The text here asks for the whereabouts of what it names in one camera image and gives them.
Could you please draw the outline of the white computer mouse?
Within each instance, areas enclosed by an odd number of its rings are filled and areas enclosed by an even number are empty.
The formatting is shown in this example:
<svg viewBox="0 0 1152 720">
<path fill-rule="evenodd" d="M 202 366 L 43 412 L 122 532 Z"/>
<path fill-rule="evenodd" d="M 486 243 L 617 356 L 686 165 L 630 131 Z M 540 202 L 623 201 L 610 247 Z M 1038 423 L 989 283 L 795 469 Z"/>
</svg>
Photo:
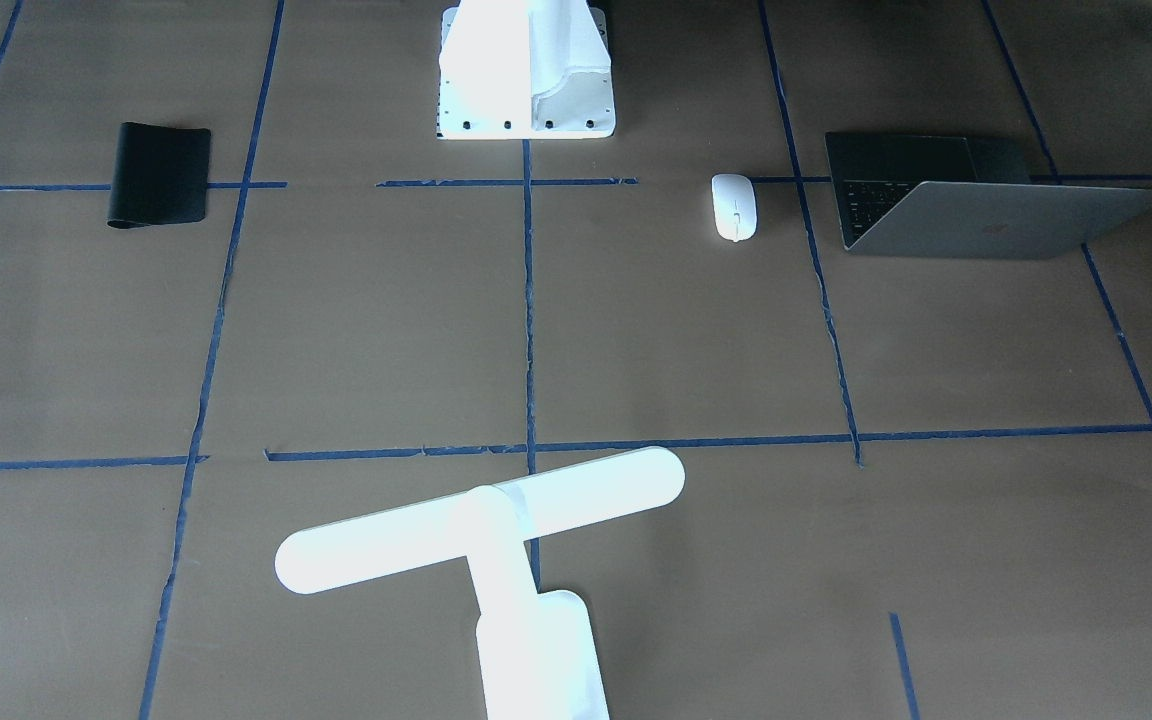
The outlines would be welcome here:
<svg viewBox="0 0 1152 720">
<path fill-rule="evenodd" d="M 710 199 L 719 237 L 738 243 L 755 236 L 758 210 L 751 179 L 732 173 L 717 174 L 710 179 Z"/>
</svg>

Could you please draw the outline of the white desk lamp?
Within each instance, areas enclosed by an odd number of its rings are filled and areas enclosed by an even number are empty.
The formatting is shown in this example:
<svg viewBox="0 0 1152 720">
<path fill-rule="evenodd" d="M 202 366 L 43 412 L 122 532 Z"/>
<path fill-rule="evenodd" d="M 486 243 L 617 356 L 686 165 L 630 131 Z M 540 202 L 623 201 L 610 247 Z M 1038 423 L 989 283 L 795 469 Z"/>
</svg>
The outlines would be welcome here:
<svg viewBox="0 0 1152 720">
<path fill-rule="evenodd" d="M 566 589 L 540 592 L 525 544 L 658 509 L 684 484 L 675 452 L 636 448 L 297 530 L 274 569 L 288 591 L 314 594 L 463 559 L 479 607 L 486 717 L 607 719 L 586 602 Z"/>
</svg>

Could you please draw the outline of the grey laptop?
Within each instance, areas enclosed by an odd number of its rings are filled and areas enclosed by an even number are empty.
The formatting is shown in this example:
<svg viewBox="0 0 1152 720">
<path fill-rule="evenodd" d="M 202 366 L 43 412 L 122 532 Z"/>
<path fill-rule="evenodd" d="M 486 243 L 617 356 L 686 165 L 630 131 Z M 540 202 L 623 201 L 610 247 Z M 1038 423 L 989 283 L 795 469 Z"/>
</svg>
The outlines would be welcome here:
<svg viewBox="0 0 1152 720">
<path fill-rule="evenodd" d="M 1037 184 L 1007 138 L 827 132 L 846 251 L 1046 260 L 1152 211 L 1152 190 Z"/>
</svg>

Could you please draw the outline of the black mouse pad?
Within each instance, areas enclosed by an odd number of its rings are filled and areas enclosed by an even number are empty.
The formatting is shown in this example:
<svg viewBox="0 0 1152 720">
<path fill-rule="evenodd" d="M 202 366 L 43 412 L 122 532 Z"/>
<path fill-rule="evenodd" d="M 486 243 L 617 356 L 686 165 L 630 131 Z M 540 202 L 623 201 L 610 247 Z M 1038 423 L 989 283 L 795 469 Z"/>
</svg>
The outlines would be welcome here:
<svg viewBox="0 0 1152 720">
<path fill-rule="evenodd" d="M 120 124 L 106 223 L 127 232 L 202 222 L 207 214 L 211 146 L 206 128 Z"/>
</svg>

